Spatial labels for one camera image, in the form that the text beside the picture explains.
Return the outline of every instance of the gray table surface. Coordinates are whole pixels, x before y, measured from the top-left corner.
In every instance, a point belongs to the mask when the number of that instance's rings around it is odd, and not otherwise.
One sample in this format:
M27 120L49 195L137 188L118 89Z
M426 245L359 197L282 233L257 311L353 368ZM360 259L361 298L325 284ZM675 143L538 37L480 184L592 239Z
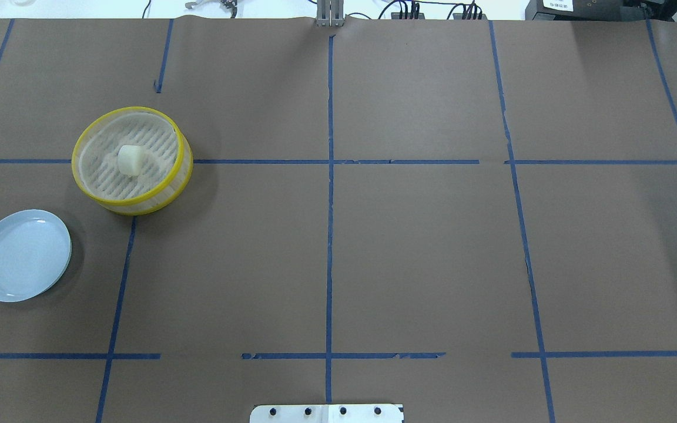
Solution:
M136 219L68 163L129 105L197 160ZM73 258L0 303L0 421L677 422L677 24L0 21L21 209Z

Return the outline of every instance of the steamer basket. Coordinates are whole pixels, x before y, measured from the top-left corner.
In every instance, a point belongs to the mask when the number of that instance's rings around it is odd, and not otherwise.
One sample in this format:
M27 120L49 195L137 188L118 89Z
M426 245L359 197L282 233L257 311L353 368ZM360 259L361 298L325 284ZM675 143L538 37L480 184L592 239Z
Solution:
M192 171L190 145L176 123L146 107L106 113L85 129L72 152L78 187L119 214L161 209L185 189Z

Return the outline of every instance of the white cylindrical piece of food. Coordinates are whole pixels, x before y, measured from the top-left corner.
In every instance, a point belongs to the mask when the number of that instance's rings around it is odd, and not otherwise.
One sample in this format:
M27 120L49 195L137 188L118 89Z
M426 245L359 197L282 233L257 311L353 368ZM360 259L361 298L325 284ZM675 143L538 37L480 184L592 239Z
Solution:
M139 145L123 145L119 149L119 156L116 158L116 165L119 166L119 172L126 176L138 176L143 167L145 151Z

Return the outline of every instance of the light blue plate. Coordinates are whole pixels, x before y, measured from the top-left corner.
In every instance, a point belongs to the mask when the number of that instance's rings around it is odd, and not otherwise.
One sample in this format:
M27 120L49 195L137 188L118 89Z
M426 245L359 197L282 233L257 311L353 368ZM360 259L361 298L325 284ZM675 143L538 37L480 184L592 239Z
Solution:
M35 297L67 270L72 241L64 222L44 210L23 210L0 220L0 301Z

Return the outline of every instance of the gray metal bracket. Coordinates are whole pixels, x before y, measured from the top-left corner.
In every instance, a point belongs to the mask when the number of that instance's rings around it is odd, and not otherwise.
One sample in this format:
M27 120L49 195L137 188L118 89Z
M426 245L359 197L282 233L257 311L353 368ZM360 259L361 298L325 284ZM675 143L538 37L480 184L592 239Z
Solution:
M344 26L344 0L316 0L317 26Z

